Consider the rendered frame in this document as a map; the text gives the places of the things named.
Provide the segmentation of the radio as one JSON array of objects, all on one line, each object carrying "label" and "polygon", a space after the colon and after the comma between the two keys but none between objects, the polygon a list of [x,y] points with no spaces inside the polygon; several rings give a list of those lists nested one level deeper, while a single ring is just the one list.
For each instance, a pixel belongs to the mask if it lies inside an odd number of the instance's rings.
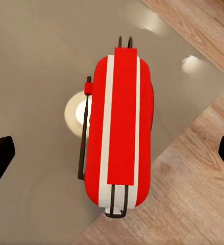
[{"label": "radio", "polygon": [[[151,179],[154,92],[150,69],[137,57],[133,39],[100,60],[87,77],[78,179],[109,218],[123,218],[146,200]],[[92,95],[86,172],[83,174],[88,98]]]}]

